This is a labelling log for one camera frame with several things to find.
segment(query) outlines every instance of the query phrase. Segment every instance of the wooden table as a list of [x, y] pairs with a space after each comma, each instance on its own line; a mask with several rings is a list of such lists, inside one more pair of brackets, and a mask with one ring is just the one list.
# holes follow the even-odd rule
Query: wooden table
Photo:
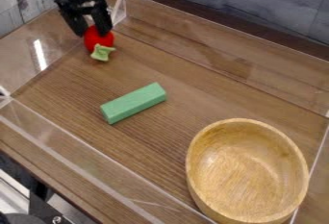
[[[313, 168], [328, 147], [329, 65], [149, 0], [128, 0], [128, 11], [106, 64], [89, 57], [58, 12], [2, 39], [0, 83], [17, 101], [0, 110], [0, 149], [102, 223], [150, 223], [154, 216], [208, 223], [192, 211], [185, 181], [194, 135], [221, 119], [257, 119], [293, 138]], [[152, 82], [169, 101], [110, 126], [99, 106]], [[324, 153], [299, 224], [328, 220]]]

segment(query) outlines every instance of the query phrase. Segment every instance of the red object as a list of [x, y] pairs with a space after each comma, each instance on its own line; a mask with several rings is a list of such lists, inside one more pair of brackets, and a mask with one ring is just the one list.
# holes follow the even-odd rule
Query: red object
[[90, 52], [94, 52], [95, 45], [99, 43], [102, 46], [113, 47], [115, 42], [115, 36], [113, 32], [109, 32], [103, 37], [99, 35], [97, 26], [89, 27], [85, 33], [85, 45]]

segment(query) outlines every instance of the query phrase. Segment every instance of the wooden bowl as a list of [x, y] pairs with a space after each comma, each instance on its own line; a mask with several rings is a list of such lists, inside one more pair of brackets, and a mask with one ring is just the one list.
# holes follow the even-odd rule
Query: wooden bowl
[[220, 223], [283, 223], [309, 187], [304, 155], [268, 124], [229, 119], [205, 128], [186, 157], [188, 184], [201, 211]]

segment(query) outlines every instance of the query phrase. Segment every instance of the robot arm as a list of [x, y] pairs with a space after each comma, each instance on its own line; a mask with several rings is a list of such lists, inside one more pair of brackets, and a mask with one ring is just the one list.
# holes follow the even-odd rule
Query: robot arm
[[85, 15], [90, 14], [101, 36], [105, 36], [113, 29], [114, 24], [109, 13], [106, 0], [55, 0], [61, 14], [78, 36], [83, 36], [87, 30]]

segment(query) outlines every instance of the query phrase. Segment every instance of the green rectangular block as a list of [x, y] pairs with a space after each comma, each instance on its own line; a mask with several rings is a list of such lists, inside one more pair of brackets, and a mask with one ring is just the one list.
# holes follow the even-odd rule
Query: green rectangular block
[[153, 83], [102, 105], [101, 111], [109, 123], [115, 124], [129, 116], [166, 101], [166, 99], [166, 90], [158, 83]]

